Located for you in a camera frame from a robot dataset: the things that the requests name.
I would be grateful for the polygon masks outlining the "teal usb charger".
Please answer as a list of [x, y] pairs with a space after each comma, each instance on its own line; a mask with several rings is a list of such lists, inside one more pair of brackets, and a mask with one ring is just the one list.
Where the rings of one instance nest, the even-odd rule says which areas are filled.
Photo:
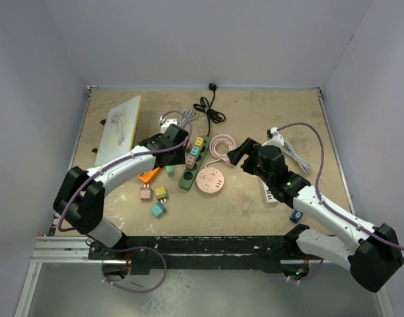
[[190, 150], [190, 155], [197, 158], [200, 154], [200, 148], [198, 146], [194, 146], [191, 150]]

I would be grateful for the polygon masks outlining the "yellow usb charger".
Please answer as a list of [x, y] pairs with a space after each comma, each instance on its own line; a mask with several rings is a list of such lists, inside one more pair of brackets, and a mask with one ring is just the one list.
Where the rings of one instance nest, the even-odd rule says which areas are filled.
[[204, 142], [205, 142], [204, 138], [198, 137], [194, 143], [194, 146], [199, 147], [201, 149], [204, 145]]

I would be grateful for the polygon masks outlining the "pink charger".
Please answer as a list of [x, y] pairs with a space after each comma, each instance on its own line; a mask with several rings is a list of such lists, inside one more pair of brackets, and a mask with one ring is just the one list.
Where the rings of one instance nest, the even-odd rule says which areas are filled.
[[186, 168], [192, 169], [195, 165], [195, 157], [193, 155], [189, 155], [185, 160]]
[[152, 188], [147, 184], [140, 188], [140, 200], [150, 201], [152, 199]]

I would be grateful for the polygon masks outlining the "green charger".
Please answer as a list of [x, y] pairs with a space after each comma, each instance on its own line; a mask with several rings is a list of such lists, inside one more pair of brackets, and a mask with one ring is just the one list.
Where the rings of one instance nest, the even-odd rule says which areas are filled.
[[166, 166], [166, 171], [169, 177], [173, 177], [175, 174], [173, 166]]

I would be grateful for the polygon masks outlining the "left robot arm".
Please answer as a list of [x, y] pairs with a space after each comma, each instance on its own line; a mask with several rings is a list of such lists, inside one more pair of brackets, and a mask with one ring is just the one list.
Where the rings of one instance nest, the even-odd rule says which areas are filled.
[[170, 125], [141, 141], [128, 153], [106, 164], [84, 170], [74, 166], [68, 170], [53, 203], [53, 210], [74, 230], [87, 235], [103, 246], [112, 259], [126, 253], [124, 233], [104, 217], [104, 200], [130, 179], [167, 165], [185, 162], [185, 146], [190, 132]]

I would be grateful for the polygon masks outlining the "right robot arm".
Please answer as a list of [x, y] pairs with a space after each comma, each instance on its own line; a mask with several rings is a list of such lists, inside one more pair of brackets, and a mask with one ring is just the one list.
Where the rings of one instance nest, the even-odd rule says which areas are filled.
[[320, 257], [348, 270], [366, 290], [378, 292], [404, 264], [397, 234], [387, 224], [376, 226], [319, 194], [311, 183], [288, 169], [280, 148], [248, 138], [229, 151], [230, 164], [259, 177], [273, 197], [310, 216], [331, 235], [303, 229], [284, 243], [291, 258]]

